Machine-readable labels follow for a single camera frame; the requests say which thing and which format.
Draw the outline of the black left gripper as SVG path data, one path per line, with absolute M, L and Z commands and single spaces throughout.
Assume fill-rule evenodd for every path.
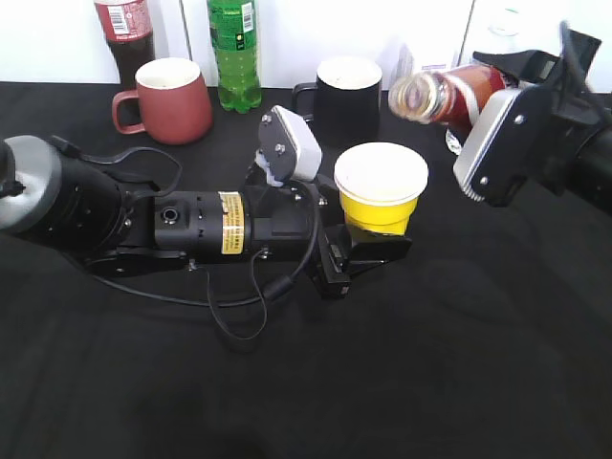
M 345 225 L 341 253 L 333 237 L 340 233 L 339 189 L 333 179 L 317 175 L 317 182 L 290 181 L 273 187 L 264 172 L 251 165 L 242 185 L 245 204 L 244 254 L 258 260 L 294 262 L 262 288 L 263 297 L 276 300 L 288 293 L 302 275 L 321 297 L 340 299 L 351 286 L 350 276 L 406 258 L 412 239 Z

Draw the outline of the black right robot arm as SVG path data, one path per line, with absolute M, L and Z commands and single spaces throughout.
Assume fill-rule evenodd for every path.
M 472 200 L 506 207 L 532 180 L 611 211 L 611 97 L 586 87 L 601 41 L 568 29 L 561 43 L 559 56 L 473 53 L 512 85 L 493 93 L 454 163 Z

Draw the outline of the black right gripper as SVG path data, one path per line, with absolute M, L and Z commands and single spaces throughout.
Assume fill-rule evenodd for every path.
M 600 40 L 563 29 L 560 55 L 540 50 L 472 57 L 523 84 L 534 139 L 505 207 L 532 180 L 556 195 L 570 191 L 595 207 L 611 204 L 611 98 L 593 93 L 586 75 Z

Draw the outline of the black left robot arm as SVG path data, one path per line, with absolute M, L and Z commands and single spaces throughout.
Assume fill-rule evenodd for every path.
M 252 165 L 236 191 L 181 191 L 120 172 L 125 153 L 93 157 L 59 138 L 1 142 L 1 231 L 64 253 L 103 281 L 268 258 L 295 269 L 268 284 L 274 300 L 305 274 L 328 298 L 360 274 L 406 257 L 406 235 L 348 224 L 324 176 L 268 185 Z

